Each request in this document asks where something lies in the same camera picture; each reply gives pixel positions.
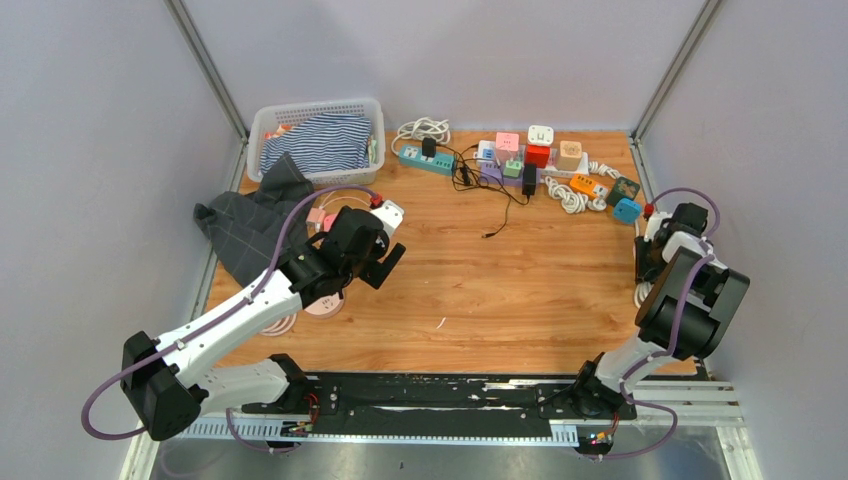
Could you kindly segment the orange power strip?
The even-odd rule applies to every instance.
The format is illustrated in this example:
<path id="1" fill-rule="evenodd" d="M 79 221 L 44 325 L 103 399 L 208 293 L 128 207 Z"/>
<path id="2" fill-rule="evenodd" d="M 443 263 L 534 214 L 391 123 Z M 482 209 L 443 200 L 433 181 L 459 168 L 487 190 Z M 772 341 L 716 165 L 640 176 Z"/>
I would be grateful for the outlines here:
<path id="1" fill-rule="evenodd" d="M 577 193 L 586 195 L 590 200 L 605 200 L 609 188 L 587 175 L 575 174 L 569 181 L 569 187 Z"/>

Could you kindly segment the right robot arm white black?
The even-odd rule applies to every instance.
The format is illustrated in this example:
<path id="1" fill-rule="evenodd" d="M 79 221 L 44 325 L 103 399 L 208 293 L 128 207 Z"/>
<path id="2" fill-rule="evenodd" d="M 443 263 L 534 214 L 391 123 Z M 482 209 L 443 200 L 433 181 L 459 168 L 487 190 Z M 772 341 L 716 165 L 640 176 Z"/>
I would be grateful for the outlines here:
<path id="1" fill-rule="evenodd" d="M 660 367 L 716 350 L 751 280 L 717 259 L 707 223 L 707 210 L 694 203 L 649 216 L 646 233 L 634 242 L 636 277 L 651 285 L 635 317 L 637 330 L 581 367 L 565 392 L 576 413 L 612 415 Z"/>

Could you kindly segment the light pink usb charger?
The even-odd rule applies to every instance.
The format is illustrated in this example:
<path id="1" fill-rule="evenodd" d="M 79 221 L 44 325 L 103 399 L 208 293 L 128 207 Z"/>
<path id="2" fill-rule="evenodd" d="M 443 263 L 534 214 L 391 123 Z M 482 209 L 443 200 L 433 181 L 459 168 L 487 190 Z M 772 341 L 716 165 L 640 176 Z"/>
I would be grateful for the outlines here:
<path id="1" fill-rule="evenodd" d="M 322 230 L 324 219 L 327 216 L 327 212 L 322 208 L 311 208 L 307 214 L 307 224 L 313 228 L 314 231 L 319 232 Z"/>

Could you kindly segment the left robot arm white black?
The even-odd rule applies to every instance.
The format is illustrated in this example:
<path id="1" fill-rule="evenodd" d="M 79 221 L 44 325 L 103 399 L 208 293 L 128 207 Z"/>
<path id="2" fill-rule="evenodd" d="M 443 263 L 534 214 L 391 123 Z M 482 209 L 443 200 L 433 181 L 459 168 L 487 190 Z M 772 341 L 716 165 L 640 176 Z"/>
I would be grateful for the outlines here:
<path id="1" fill-rule="evenodd" d="M 276 320 L 296 314 L 360 279 L 374 289 L 405 252 L 390 241 L 404 218 L 391 201 L 373 210 L 344 207 L 327 232 L 289 247 L 275 267 L 185 326 L 123 345 L 123 368 L 138 370 L 120 387 L 154 441 L 170 439 L 199 417 L 243 404 L 271 403 L 283 413 L 306 400 L 303 375 L 289 357 L 273 355 L 242 367 L 217 362 Z"/>

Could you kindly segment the blue cube socket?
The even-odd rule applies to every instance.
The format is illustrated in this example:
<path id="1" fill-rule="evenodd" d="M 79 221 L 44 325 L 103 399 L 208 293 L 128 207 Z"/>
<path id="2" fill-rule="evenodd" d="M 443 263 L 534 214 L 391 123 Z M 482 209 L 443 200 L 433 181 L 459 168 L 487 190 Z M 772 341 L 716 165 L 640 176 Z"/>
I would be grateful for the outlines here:
<path id="1" fill-rule="evenodd" d="M 632 225 L 638 221 L 642 212 L 643 206 L 640 203 L 623 198 L 613 206 L 612 216 L 621 223 Z"/>

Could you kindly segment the round pink power strip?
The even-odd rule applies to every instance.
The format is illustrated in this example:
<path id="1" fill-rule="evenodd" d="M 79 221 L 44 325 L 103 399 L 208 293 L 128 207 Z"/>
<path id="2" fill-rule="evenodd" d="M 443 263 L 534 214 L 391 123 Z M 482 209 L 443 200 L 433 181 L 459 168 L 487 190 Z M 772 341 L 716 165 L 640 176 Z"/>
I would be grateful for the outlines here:
<path id="1" fill-rule="evenodd" d="M 315 318 L 329 318 L 338 314 L 342 310 L 344 303 L 345 300 L 341 295 L 335 293 L 321 297 L 311 305 L 305 307 L 303 311 Z"/>

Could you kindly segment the pink cube adapter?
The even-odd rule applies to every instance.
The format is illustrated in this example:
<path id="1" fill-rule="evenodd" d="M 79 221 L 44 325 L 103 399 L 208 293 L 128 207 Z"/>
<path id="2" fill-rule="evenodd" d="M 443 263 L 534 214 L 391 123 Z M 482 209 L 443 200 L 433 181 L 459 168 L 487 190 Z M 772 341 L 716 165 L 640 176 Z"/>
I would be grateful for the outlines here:
<path id="1" fill-rule="evenodd" d="M 331 229 L 336 218 L 337 218 L 337 215 L 335 213 L 328 214 L 327 216 L 325 216 L 324 219 L 323 219 L 323 223 L 322 223 L 322 230 L 325 231 L 325 232 L 328 232 Z"/>

